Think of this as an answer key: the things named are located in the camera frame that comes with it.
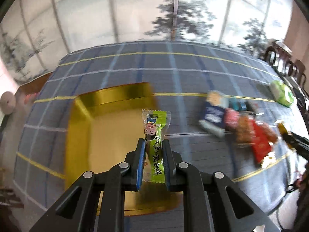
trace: pink wall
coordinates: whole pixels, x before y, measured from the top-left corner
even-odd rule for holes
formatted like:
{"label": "pink wall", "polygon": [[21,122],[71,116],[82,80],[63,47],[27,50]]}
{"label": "pink wall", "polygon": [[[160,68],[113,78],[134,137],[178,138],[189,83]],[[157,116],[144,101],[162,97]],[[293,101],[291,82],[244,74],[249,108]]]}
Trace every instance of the pink wall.
{"label": "pink wall", "polygon": [[6,91],[10,91],[15,94],[17,89],[18,85],[15,83],[0,58],[0,97]]}
{"label": "pink wall", "polygon": [[308,80],[305,90],[309,92],[309,23],[295,2],[293,2],[291,22],[284,44],[293,53],[292,61],[299,59],[306,66],[305,75]]}

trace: yellow stripe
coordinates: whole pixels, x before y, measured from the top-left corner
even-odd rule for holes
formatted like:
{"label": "yellow stripe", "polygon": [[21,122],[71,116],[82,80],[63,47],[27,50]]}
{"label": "yellow stripe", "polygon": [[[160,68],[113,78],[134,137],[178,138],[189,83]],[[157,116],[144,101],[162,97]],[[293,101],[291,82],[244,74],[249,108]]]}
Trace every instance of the yellow stripe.
{"label": "yellow stripe", "polygon": [[266,167],[266,168],[264,168],[264,169],[261,168],[261,169],[258,169],[258,170],[256,170],[256,171],[247,173],[247,174],[245,174],[245,175],[243,175],[243,176],[241,176],[241,177],[238,177],[238,178],[233,179],[232,181],[233,181],[233,182],[240,182],[240,181],[244,181],[244,180],[246,180],[246,179],[248,179],[248,178],[251,178],[251,177],[253,177],[253,176],[255,176],[255,175],[257,175],[257,174],[259,174],[259,173],[261,173],[261,172],[263,172],[263,171],[265,171],[265,170],[271,168],[271,167],[273,167],[274,165],[278,164],[280,161],[282,161],[282,160],[284,160],[285,158],[289,157],[291,154],[293,154],[293,152],[288,152],[287,154],[285,154],[285,155],[281,156],[279,159],[277,159],[275,163],[270,164],[268,167]]}
{"label": "yellow stripe", "polygon": [[[195,97],[206,97],[206,93],[174,93],[174,92],[157,92],[153,94],[154,96],[195,96]],[[226,95],[227,98],[237,98],[237,99],[251,99],[251,100],[260,100],[266,102],[275,102],[274,100],[270,99],[262,99],[262,98],[252,98],[252,97],[245,97],[245,96],[233,96],[233,95]]]}
{"label": "yellow stripe", "polygon": [[49,98],[49,99],[37,99],[34,101],[35,103],[41,103],[41,102],[48,102],[53,100],[66,100],[66,99],[74,99],[76,96],[57,96],[55,98]]}
{"label": "yellow stripe", "polygon": [[65,178],[65,176],[64,176],[63,174],[58,173],[58,172],[56,172],[56,171],[54,171],[54,170],[51,170],[50,168],[45,167],[45,166],[43,166],[43,165],[41,165],[41,164],[39,164],[39,163],[37,163],[37,162],[35,162],[35,161],[29,159],[29,158],[27,158],[26,156],[22,155],[22,154],[19,153],[19,152],[17,152],[17,155],[18,155],[19,157],[21,157],[22,159],[24,159],[25,161],[29,162],[31,165],[33,165],[33,166],[35,166],[35,167],[37,167],[37,168],[39,168],[39,169],[42,169],[43,171],[48,172],[48,173],[50,173],[50,174],[53,175],[53,176],[56,176],[56,177],[61,178],[61,179],[64,179],[64,178]]}
{"label": "yellow stripe", "polygon": [[225,61],[225,62],[229,62],[229,63],[234,63],[234,64],[239,64],[242,66],[246,66],[252,69],[256,69],[259,70],[261,72],[265,72],[269,75],[272,75],[274,77],[278,77],[277,75],[271,74],[270,72],[267,72],[265,70],[261,70],[259,68],[253,67],[253,66],[249,66],[243,63],[239,63],[239,62],[235,62],[232,60],[228,60],[228,59],[224,59],[224,58],[219,58],[219,57],[214,57],[214,56],[207,56],[207,55],[198,55],[198,54],[193,54],[193,53],[180,53],[180,52],[132,52],[132,53],[122,53],[122,54],[113,54],[113,55],[102,55],[102,56],[97,56],[97,57],[92,57],[92,58],[84,58],[78,61],[73,61],[73,62],[68,62],[68,63],[64,63],[58,66],[65,66],[65,65],[71,65],[71,64],[75,64],[75,63],[79,63],[79,62],[84,62],[84,61],[89,61],[89,60],[93,60],[93,59],[99,59],[99,58],[106,58],[106,57],[114,57],[114,56],[124,56],[124,55],[142,55],[142,54],[166,54],[166,55],[190,55],[190,56],[199,56],[199,57],[204,57],[204,58],[210,58],[210,59],[216,59],[216,60],[221,60],[221,61]]}
{"label": "yellow stripe", "polygon": [[[153,94],[154,96],[194,96],[194,97],[206,97],[206,93],[174,93],[174,92],[157,92]],[[245,97],[245,96],[233,96],[233,95],[226,95],[227,98],[237,98],[237,99],[250,99],[250,100],[259,100],[265,102],[275,102],[274,100],[270,99],[262,99],[262,98],[252,98],[252,97]],[[48,102],[53,100],[66,100],[66,99],[74,99],[76,96],[57,96],[55,98],[48,98],[48,99],[38,99],[34,101],[35,103],[41,102]]]}
{"label": "yellow stripe", "polygon": [[[248,178],[251,178],[251,177],[253,177],[253,176],[255,176],[255,175],[257,175],[257,174],[259,174],[259,173],[261,173],[261,172],[263,172],[263,171],[265,171],[265,170],[271,168],[271,167],[273,167],[274,165],[278,164],[280,161],[282,161],[282,160],[284,160],[285,158],[289,157],[291,154],[293,154],[293,152],[288,152],[288,153],[285,154],[284,156],[281,156],[279,159],[277,159],[275,163],[270,164],[270,165],[269,165],[268,167],[266,167],[265,169],[258,169],[258,170],[256,170],[256,171],[247,173],[247,174],[245,174],[245,175],[243,175],[243,176],[241,176],[241,177],[232,179],[232,181],[233,181],[233,182],[240,182],[240,181],[244,181],[244,180],[246,180],[246,179],[248,179]],[[33,160],[27,158],[26,156],[22,155],[22,154],[19,153],[19,152],[17,152],[17,155],[18,155],[19,157],[21,157],[22,159],[24,159],[25,161],[29,162],[31,165],[33,165],[33,166],[35,166],[35,167],[37,167],[37,168],[39,168],[39,169],[41,169],[41,170],[43,170],[43,171],[45,171],[45,172],[48,172],[48,173],[50,173],[50,174],[52,174],[52,175],[54,175],[54,176],[56,176],[56,177],[58,177],[58,178],[60,178],[60,179],[65,179],[65,175],[63,175],[63,174],[61,174],[61,173],[58,173],[58,172],[56,172],[56,171],[54,171],[54,170],[51,170],[50,168],[47,168],[47,167],[45,167],[45,166],[39,164],[39,163],[37,163],[37,162],[35,162],[35,161],[33,161]]]}

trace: green snack package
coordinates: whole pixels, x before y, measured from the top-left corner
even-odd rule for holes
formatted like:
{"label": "green snack package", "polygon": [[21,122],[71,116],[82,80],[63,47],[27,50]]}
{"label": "green snack package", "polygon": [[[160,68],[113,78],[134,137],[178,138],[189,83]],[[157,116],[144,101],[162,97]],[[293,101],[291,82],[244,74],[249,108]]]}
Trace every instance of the green snack package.
{"label": "green snack package", "polygon": [[296,98],[291,89],[282,81],[272,81],[270,84],[270,90],[279,104],[290,107],[292,104],[296,103]]}
{"label": "green snack package", "polygon": [[162,140],[171,122],[171,113],[164,111],[142,110],[146,140],[144,181],[164,183]]}

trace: blue snack package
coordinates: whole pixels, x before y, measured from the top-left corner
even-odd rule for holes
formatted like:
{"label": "blue snack package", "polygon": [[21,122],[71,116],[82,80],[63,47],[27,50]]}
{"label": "blue snack package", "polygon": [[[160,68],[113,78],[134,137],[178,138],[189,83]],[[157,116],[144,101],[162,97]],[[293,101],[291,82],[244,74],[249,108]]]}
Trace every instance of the blue snack package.
{"label": "blue snack package", "polygon": [[228,105],[229,101],[224,94],[215,90],[209,91],[199,124],[212,134],[223,138],[225,133],[224,114]]}

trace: metal screw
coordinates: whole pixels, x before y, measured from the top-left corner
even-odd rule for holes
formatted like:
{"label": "metal screw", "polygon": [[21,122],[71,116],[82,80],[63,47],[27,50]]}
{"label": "metal screw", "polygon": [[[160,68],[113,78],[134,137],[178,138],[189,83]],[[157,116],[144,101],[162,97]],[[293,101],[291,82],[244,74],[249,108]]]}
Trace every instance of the metal screw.
{"label": "metal screw", "polygon": [[218,178],[218,179],[222,179],[222,178],[224,177],[224,174],[221,173],[221,172],[216,172],[216,173],[214,174],[214,176],[215,176],[216,178]]}
{"label": "metal screw", "polygon": [[127,168],[128,166],[129,166],[129,164],[126,163],[126,162],[121,162],[121,163],[119,164],[119,167],[120,167],[120,168]]}
{"label": "metal screw", "polygon": [[84,176],[84,178],[91,178],[92,172],[90,172],[90,171],[84,172],[83,176]]}
{"label": "metal screw", "polygon": [[180,163],[178,164],[178,166],[179,166],[180,168],[187,168],[187,167],[188,167],[188,164],[185,163],[185,162],[180,162]]}

